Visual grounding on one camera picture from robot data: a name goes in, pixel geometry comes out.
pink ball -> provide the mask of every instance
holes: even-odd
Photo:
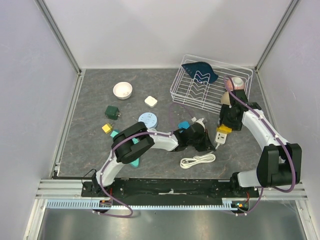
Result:
[[[237,89],[245,89],[246,85],[245,85],[244,81],[240,77],[233,76],[231,79],[232,79],[232,82],[233,82],[235,90],[237,90]],[[228,89],[230,89],[231,91],[234,90],[233,87],[232,87],[232,83],[231,83],[230,79],[228,79],[226,81],[226,87]]]

coiled white cable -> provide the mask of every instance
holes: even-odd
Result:
[[[180,167],[183,169],[188,169],[197,164],[212,163],[214,160],[216,160],[216,156],[212,153],[213,152],[211,151],[202,156],[194,156],[193,158],[182,158],[180,161]]]

dark green box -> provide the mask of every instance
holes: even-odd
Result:
[[[117,120],[119,117],[119,108],[116,106],[108,106],[105,110],[105,115],[108,119]]]

blue cloth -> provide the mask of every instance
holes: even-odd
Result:
[[[215,74],[211,65],[204,61],[185,63],[181,66],[190,75],[190,77],[194,79],[194,81],[200,84],[213,84],[219,77]]]

white enclosure wall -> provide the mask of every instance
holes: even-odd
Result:
[[[302,147],[301,180],[320,224],[320,1],[302,0],[260,70],[281,134]]]
[[[34,0],[0,1],[0,235],[20,240],[77,75]]]
[[[290,0],[45,0],[82,68],[255,66]]]

